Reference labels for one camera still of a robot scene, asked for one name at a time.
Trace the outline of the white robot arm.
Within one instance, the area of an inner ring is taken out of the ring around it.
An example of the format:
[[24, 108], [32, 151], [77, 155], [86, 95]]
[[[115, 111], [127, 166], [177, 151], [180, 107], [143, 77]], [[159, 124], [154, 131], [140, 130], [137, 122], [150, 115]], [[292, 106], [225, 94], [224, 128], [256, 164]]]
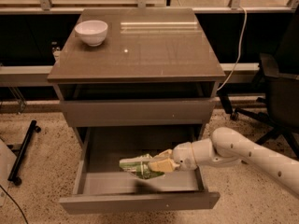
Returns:
[[268, 175], [295, 197], [299, 195], [299, 161], [260, 146], [226, 127], [216, 129], [207, 139], [182, 143], [156, 155], [150, 160], [149, 168], [170, 173], [204, 165], [236, 165], [241, 161]]

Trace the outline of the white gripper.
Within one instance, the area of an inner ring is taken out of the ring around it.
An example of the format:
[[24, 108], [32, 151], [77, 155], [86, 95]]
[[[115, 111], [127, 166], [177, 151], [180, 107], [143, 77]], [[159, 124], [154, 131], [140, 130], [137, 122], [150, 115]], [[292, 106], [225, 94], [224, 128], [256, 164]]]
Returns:
[[153, 172], [170, 173], [177, 168], [180, 171], [195, 170], [197, 168], [190, 142], [179, 144], [173, 150], [167, 149], [157, 154], [156, 158], [166, 159], [150, 161], [149, 168]]

